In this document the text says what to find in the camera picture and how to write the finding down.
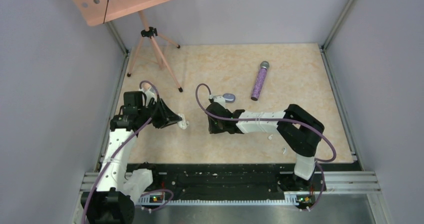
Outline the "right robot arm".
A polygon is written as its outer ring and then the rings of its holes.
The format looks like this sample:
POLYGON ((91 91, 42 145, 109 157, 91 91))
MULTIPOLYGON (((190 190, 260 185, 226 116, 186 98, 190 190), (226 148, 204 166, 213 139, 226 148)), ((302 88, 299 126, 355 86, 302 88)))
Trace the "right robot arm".
POLYGON ((212 102, 208 111, 210 134, 267 133, 280 135, 296 153, 292 177, 282 181, 285 191, 307 191, 314 182, 315 154, 325 126, 297 104, 290 104, 284 111, 250 112, 237 109, 234 112, 222 104, 212 102))

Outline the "lavender charging case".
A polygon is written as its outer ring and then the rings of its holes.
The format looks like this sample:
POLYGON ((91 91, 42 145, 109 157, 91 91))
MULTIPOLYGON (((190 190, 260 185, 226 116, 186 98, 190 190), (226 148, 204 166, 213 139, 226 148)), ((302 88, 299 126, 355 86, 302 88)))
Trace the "lavender charging case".
POLYGON ((234 103, 236 101, 236 96, 232 93, 224 93, 222 95, 226 103, 234 103))

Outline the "white oval charging case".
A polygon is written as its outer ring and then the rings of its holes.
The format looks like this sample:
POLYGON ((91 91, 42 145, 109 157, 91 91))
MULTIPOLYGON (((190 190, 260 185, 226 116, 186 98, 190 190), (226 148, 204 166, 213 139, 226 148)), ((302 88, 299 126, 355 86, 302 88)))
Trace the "white oval charging case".
POLYGON ((186 130, 190 125, 189 121, 186 120, 185 115, 182 113, 178 113, 178 116, 180 117, 180 121, 177 122, 178 127, 182 130, 186 130))

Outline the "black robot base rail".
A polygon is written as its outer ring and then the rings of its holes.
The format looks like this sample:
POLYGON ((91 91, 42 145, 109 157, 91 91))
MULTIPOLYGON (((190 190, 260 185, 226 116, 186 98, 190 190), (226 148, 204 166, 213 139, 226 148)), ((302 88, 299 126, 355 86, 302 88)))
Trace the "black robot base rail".
POLYGON ((168 189, 175 201, 283 200, 289 192, 302 196, 326 191, 322 172, 309 180, 296 177, 293 164, 158 164, 130 163, 125 170, 148 169, 153 183, 148 191, 168 189))

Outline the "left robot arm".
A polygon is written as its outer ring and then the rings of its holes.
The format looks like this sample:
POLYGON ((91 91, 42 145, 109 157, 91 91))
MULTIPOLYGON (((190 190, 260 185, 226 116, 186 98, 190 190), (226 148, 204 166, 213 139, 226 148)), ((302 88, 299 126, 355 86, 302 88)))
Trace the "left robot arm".
POLYGON ((154 91, 125 92, 123 105, 109 124, 109 143, 100 172, 91 190, 81 196, 83 224, 131 224, 145 190, 160 186, 161 178, 150 169, 137 169, 126 176, 138 134, 149 124, 156 129, 175 124, 187 128, 185 116, 171 111, 154 91))

